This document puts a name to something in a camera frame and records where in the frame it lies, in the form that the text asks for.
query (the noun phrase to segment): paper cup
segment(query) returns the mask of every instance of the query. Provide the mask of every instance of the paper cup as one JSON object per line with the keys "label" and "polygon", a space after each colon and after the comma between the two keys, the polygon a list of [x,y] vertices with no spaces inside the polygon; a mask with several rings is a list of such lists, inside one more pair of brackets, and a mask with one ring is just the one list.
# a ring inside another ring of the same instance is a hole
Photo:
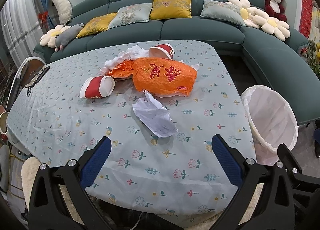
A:
{"label": "paper cup", "polygon": [[163,58],[163,59],[173,59],[173,47],[171,44],[164,43],[150,47],[149,57]]}
{"label": "paper cup", "polygon": [[80,98],[104,98],[110,96],[115,87],[115,80],[109,76],[91,77],[80,90]]}

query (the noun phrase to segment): white trash bag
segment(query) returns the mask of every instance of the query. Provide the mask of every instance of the white trash bag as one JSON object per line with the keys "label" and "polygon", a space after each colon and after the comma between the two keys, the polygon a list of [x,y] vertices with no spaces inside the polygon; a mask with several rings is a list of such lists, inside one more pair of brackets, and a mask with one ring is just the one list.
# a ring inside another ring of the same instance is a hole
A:
{"label": "white trash bag", "polygon": [[276,91],[261,85],[246,89],[241,100],[248,116],[257,162],[273,165],[277,148],[284,143],[289,150],[296,145],[298,125],[289,103]]}

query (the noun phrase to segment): light blue tablecloth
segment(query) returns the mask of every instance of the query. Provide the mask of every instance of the light blue tablecloth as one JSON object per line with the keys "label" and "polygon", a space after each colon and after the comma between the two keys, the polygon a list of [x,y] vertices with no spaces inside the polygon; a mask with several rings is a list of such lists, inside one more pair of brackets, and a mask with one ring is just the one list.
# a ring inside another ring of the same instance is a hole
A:
{"label": "light blue tablecloth", "polygon": [[219,133],[245,158],[255,158],[249,123],[233,81],[212,46],[199,41],[136,44],[148,49],[164,42],[173,45],[174,60],[200,64],[189,97],[157,98],[169,110],[177,135],[158,139],[134,115],[132,104],[144,94],[135,90],[131,79],[116,82],[109,97],[79,98],[87,78],[98,76],[106,60],[134,44],[92,50],[50,64],[31,96],[26,96],[26,89],[20,93],[7,126],[50,166],[78,159],[102,136],[110,137],[111,154],[86,189],[97,198],[175,218],[218,213],[236,187],[212,152],[212,136]]}

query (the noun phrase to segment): gray plush toy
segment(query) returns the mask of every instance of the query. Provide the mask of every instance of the gray plush toy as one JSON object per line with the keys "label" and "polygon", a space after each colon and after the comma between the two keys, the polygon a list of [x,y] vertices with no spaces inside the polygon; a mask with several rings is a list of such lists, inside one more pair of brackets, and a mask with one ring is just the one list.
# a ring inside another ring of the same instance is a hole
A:
{"label": "gray plush toy", "polygon": [[56,37],[56,52],[60,49],[62,50],[70,41],[77,37],[78,33],[82,30],[84,24],[74,25]]}

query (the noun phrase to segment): cable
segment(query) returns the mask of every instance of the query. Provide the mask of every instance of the cable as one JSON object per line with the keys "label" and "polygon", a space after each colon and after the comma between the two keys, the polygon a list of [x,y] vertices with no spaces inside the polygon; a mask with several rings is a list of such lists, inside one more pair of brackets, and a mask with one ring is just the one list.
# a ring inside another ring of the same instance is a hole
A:
{"label": "cable", "polygon": [[143,212],[140,214],[139,219],[138,219],[138,222],[136,222],[136,224],[134,225],[134,227],[131,228],[131,229],[129,229],[129,230],[134,230],[134,229],[137,227],[138,223],[140,222],[140,219],[141,219],[141,215],[142,215],[142,214],[143,214]]}

